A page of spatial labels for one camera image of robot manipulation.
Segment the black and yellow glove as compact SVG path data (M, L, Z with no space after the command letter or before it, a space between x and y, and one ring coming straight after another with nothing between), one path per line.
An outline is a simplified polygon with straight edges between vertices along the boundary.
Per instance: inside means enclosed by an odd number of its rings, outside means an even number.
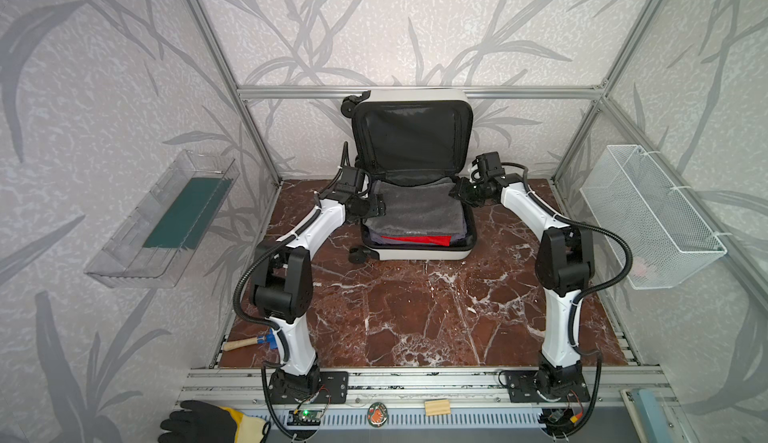
M229 407L185 400L160 424L159 443L266 442L271 423Z

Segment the purple trousers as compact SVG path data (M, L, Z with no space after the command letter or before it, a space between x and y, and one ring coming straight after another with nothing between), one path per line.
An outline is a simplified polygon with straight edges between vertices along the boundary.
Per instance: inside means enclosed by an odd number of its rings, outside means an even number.
M381 235L381 234L373 232L373 231L369 232L369 238L374 243L382 244L382 245L384 245L384 244L388 244L388 245L395 245L395 244L397 244L397 243L392 244L392 243L388 243L388 242L382 241L380 239L381 236L387 236L387 235ZM450 247L462 246L462 245L464 245L466 243L466 236L463 235L463 234L453 234L453 235L450 235L450 236L452 237L452 243L451 243Z

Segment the clear plastic wall tray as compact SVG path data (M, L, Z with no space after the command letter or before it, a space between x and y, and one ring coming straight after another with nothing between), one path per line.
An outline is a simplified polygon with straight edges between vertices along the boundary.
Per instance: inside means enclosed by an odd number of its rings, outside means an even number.
M239 175L233 157L181 151L84 273L112 289L176 286Z

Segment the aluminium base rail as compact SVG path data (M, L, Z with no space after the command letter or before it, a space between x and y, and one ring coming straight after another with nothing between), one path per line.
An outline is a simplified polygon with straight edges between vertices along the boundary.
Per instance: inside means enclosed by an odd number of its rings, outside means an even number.
M333 410L365 409L374 402L388 408L424 408L431 400L448 400L457 408L543 407L549 405L533 393L522 402L511 402L509 390L501 385L495 367L370 367L348 368L345 384L346 401L332 404ZM659 366L605 366L596 405L621 406L620 392L648 389L665 404L676 404L678 398ZM265 407L260 372L255 369L192 370L177 397L200 400L238 410Z

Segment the small wooden block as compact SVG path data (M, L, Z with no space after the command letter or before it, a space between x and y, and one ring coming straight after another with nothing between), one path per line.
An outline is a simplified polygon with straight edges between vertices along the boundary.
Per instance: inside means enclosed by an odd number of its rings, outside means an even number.
M428 400L424 402L427 417L437 417L451 414L451 403L448 399Z

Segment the grey towel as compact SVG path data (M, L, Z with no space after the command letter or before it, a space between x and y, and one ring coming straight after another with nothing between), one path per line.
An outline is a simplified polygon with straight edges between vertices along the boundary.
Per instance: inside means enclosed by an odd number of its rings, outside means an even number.
M382 216L365 225L379 236L448 236L463 238L468 232L462 203L450 195L455 182L448 177L418 186L398 186L377 181L374 193L385 205Z

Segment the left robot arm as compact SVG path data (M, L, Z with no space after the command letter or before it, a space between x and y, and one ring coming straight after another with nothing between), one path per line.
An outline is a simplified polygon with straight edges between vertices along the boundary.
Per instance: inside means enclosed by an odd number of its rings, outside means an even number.
M263 364L273 370L265 383L266 398L277 392L289 402L307 401L321 391L322 373L306 319L314 292L312 258L337 228L384 214L372 177L352 165L344 144L338 171L314 194L311 211L277 240L257 245L236 284L232 307L240 320L269 328L275 339L279 360Z

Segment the red t-shirt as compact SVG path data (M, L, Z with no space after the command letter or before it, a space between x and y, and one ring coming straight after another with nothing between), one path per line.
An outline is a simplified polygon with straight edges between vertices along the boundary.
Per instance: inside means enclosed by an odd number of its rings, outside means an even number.
M381 236L382 241L392 244L416 244L450 247L452 237L450 235L426 235L426 236Z

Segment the black and white suitcase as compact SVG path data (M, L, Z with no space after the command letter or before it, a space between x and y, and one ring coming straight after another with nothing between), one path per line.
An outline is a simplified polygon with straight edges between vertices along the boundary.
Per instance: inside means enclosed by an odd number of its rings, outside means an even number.
M455 89L379 89L345 97L341 114L351 123L356 146L352 165L377 181L418 186L451 178L464 169L473 126L473 109ZM463 203L468 232L462 246L388 245L370 240L360 221L362 242L348 259L362 264L378 260L461 260L474 249L477 228L471 206Z

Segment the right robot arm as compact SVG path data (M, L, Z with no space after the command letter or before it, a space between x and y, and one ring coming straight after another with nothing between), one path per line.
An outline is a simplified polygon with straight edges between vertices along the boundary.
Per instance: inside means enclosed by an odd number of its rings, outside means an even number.
M579 344L582 302L626 278L634 255L618 234L603 227L572 220L541 199L528 181L528 168L503 162L496 152L477 156L470 176L457 183L452 195L479 207L488 200L514 213L539 240L535 275L546 300L545 338L534 390L546 401L558 401L582 387L582 358L589 353ZM624 254L619 273L598 285L594 235L616 242Z

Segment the pink item in basket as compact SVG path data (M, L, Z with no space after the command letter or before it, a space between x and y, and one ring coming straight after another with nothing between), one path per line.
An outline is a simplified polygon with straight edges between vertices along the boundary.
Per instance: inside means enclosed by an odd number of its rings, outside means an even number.
M653 279L655 277L655 273L656 273L656 267L653 264L646 261L642 257L635 257L633 259L633 264L629 273L629 277L633 281L635 280L640 281L648 278Z

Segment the round red green badge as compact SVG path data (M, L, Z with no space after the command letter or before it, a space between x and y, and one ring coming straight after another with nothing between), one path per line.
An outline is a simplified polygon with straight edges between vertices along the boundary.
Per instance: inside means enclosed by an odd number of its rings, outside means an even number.
M366 420L373 428L383 427L389 420L388 408L382 402L372 403L367 409Z

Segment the green circuit board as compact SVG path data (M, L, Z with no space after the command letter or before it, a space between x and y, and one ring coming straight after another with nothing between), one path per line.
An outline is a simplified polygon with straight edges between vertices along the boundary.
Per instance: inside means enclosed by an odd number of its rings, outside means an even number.
M288 427L319 427L325 416L325 411L313 409L292 410L288 413Z

